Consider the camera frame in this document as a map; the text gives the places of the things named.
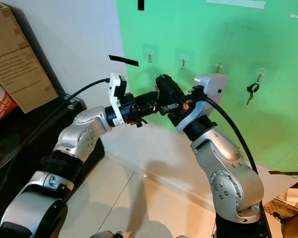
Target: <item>tile floor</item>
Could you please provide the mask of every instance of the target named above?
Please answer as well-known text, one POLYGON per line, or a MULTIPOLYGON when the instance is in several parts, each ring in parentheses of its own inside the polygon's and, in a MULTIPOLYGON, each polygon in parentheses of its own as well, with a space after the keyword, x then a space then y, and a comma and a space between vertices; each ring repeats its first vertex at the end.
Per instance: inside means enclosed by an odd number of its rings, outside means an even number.
MULTIPOLYGON (((89 238, 110 230, 125 238, 211 238, 215 214, 107 158, 68 201, 61 238, 89 238)), ((279 224, 274 225, 274 238, 279 224)))

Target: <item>white wall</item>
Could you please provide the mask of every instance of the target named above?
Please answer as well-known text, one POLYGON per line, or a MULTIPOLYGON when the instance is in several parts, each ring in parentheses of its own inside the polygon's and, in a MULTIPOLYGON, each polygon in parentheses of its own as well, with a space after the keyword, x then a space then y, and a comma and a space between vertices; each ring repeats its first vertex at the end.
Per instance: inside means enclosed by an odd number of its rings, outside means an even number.
MULTIPOLYGON (((114 0, 2 0, 24 13, 46 59, 65 92, 71 94, 111 72, 126 76, 123 63, 110 61, 108 55, 123 56, 122 39, 114 0)), ((86 105, 109 105, 108 85, 93 87, 81 98, 86 105)), ((212 203, 204 172, 180 134, 149 124, 142 128, 114 128, 102 136, 106 152, 135 168, 150 171, 163 181, 191 191, 212 203)), ((276 196, 296 181, 289 177, 267 175, 266 192, 276 196)))

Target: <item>black tape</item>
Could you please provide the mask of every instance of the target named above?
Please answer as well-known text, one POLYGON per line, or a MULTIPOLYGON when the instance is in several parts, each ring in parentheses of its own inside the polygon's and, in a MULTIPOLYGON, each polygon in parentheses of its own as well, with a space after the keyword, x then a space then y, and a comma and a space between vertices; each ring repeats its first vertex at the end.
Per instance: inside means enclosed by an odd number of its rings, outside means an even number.
POLYGON ((135 61, 135 60, 132 60, 132 59, 126 59, 126 58, 123 58, 123 57, 110 56, 110 55, 109 55, 109 58, 110 58, 110 60, 119 61, 119 62, 131 64, 131 65, 134 65, 134 66, 139 66, 138 61, 135 61))
POLYGON ((271 175, 298 175, 298 172, 280 172, 280 171, 268 171, 271 175))
POLYGON ((145 0, 138 0, 138 10, 139 11, 145 10, 145 0))

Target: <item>black cable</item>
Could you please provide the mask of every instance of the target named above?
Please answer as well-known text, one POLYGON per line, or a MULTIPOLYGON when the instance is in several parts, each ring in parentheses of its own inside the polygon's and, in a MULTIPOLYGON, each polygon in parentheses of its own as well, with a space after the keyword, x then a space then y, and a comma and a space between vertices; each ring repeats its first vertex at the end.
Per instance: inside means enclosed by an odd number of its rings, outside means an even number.
MULTIPOLYGON (((203 100, 206 101, 207 103, 209 103, 212 107, 214 107, 221 115, 222 117, 224 117, 224 119, 228 122, 228 124, 230 125, 230 127, 232 127, 233 131, 235 132, 238 140, 240 141, 240 143, 242 144, 243 146, 243 149, 246 153, 246 156, 248 157, 249 159, 249 162, 251 164, 251 167, 252 167, 252 170, 258 174, 258 171, 257 171, 257 168, 256 168, 256 164, 255 164, 255 161, 254 161, 254 158, 252 156, 252 154, 250 153, 250 150, 242 136, 242 134, 239 132, 237 126, 235 125, 235 123, 232 121, 232 119, 229 117, 229 115, 216 103, 214 102, 211 98, 209 98, 207 95, 205 95, 203 97, 203 100)), ((264 211, 264 207, 263 207, 263 203, 262 201, 260 201, 259 203, 259 208, 260 208, 260 213, 261 213, 261 216, 263 217, 264 219, 264 222, 265 222, 265 225, 266 225, 266 228, 267 228, 267 232, 268 232, 268 237, 269 238, 272 238, 272 233, 270 231, 270 228, 269 228, 269 225, 268 225, 268 221, 267 221, 267 217, 266 217, 266 214, 265 214, 265 211, 264 211)))
POLYGON ((69 98, 67 98, 64 102, 62 102, 57 108, 55 108, 43 121, 41 121, 41 123, 34 129, 34 131, 26 138, 26 140, 22 143, 21 148, 19 149, 19 151, 16 153, 16 155, 13 157, 13 159, 11 160, 11 163, 5 173, 5 176, 3 178, 2 184, 0 186, 0 195, 3 191, 3 187, 5 185, 6 179, 11 171, 11 168, 13 167, 13 164, 15 163, 17 157, 20 155, 20 153, 22 152, 22 150, 29 144, 29 142, 31 141, 31 139, 35 136, 35 134, 38 132, 38 130, 47 122, 49 121, 54 115, 55 113, 57 113, 60 109, 62 109, 70 100, 72 100, 74 97, 76 97, 78 94, 80 94, 81 92, 85 91, 86 89, 99 84, 99 83, 103 83, 103 82, 107 82, 109 83, 109 78, 106 79, 100 79, 97 80, 93 83, 90 83, 88 85, 86 85, 85 87, 79 89, 77 92, 75 92, 74 94, 72 94, 69 98))

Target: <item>green backdrop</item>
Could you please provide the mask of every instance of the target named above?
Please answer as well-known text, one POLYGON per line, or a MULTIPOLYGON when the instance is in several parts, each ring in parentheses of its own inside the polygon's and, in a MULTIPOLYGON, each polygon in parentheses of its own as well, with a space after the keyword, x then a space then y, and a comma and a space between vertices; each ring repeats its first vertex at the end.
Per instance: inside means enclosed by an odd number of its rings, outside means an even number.
MULTIPOLYGON (((117 0, 124 54, 134 95, 153 90, 155 78, 169 74, 184 90, 196 75, 228 76, 221 106, 245 137, 257 163, 298 171, 298 0, 268 0, 264 9, 206 3, 205 0, 117 0), (148 52, 153 52, 148 63, 148 52), (181 69, 186 55, 185 68, 181 69), (268 73, 247 106, 246 87, 258 68, 268 73)), ((235 140, 217 112, 215 120, 235 140)), ((175 131, 167 117, 149 119, 175 131)))

